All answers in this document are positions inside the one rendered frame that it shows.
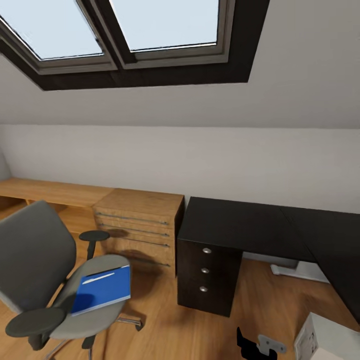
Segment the folder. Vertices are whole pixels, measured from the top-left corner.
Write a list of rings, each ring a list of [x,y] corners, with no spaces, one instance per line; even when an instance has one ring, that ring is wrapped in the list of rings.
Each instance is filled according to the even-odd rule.
[[[83,284],[90,279],[96,279],[113,274],[98,280]],[[107,271],[82,276],[75,297],[72,316],[81,315],[97,310],[110,304],[131,298],[130,265],[124,265]]]

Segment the swivel chair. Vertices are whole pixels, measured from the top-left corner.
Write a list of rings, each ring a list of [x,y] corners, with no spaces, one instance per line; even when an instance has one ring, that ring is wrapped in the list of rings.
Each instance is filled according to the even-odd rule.
[[[28,337],[34,351],[42,350],[49,339],[62,340],[45,358],[48,360],[69,340],[85,338],[81,348],[93,360],[97,334],[114,322],[135,325],[141,321],[121,318],[126,299],[72,316],[81,278],[129,265],[122,255],[94,257],[97,241],[110,233],[89,230],[79,235],[88,241],[87,258],[70,278],[77,260],[76,241],[55,210],[45,201],[35,201],[0,220],[0,300],[17,314],[6,326],[12,338]],[[52,297],[63,284],[51,307]]]

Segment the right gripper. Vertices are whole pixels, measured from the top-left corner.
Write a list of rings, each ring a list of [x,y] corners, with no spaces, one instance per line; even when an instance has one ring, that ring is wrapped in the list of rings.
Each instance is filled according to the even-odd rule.
[[[277,354],[269,350],[269,356],[261,353],[257,348],[257,343],[252,342],[242,336],[240,327],[237,328],[237,345],[241,347],[241,355],[247,360],[277,360]]]

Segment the pen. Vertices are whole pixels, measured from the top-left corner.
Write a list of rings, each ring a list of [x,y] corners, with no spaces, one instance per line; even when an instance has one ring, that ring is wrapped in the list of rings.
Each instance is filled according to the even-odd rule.
[[[98,278],[95,278],[95,279],[89,279],[89,280],[86,280],[85,282],[83,282],[82,284],[86,284],[86,283],[89,283],[89,282],[92,282],[92,281],[95,281],[95,280],[98,280],[98,279],[101,279],[101,278],[105,278],[105,277],[108,277],[108,276],[111,276],[111,275],[114,275],[114,274],[110,273],[110,274],[107,274],[107,275],[104,275],[104,276],[101,276],[101,277],[98,277]]]

